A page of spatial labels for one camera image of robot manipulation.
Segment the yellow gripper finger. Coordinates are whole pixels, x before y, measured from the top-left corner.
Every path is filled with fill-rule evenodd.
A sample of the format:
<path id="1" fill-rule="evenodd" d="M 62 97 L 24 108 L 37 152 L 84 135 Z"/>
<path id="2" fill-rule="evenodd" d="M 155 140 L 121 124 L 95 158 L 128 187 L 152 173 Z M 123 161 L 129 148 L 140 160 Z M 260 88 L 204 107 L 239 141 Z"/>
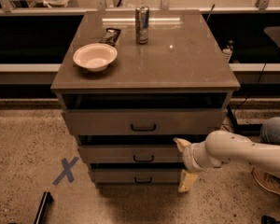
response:
<path id="1" fill-rule="evenodd" d="M 180 152 L 183 152 L 187 147 L 189 147 L 191 145 L 191 142 L 189 142 L 186 139 L 182 139 L 182 138 L 174 138 L 174 141 L 177 145 L 177 148 Z"/>
<path id="2" fill-rule="evenodd" d="M 179 192 L 187 192 L 197 180 L 198 175 L 191 173 L 188 170 L 182 170 L 180 176 L 180 183 L 178 187 Z"/>

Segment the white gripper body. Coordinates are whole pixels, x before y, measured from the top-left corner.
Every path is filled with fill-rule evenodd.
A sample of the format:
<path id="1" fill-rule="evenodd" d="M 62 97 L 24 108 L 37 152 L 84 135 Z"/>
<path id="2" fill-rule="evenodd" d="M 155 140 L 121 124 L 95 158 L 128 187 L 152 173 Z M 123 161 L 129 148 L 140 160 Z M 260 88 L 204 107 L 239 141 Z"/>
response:
<path id="1" fill-rule="evenodd" d="M 192 173 L 199 173 L 209 168 L 220 168 L 221 161 L 213 158 L 206 150 L 206 142 L 189 143 L 182 151 L 183 162 Z"/>

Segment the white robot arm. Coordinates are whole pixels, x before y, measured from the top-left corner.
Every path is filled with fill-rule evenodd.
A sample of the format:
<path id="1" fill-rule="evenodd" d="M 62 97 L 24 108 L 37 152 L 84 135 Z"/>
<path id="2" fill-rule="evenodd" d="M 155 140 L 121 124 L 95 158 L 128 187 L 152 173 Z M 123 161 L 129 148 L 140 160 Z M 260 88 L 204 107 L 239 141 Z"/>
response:
<path id="1" fill-rule="evenodd" d="M 226 131 L 214 131 L 201 143 L 175 138 L 182 153 L 185 169 L 181 172 L 179 192 L 186 192 L 208 168 L 220 168 L 236 162 L 253 168 L 252 175 L 258 184 L 269 192 L 280 195 L 280 146 L 252 142 L 250 139 Z"/>

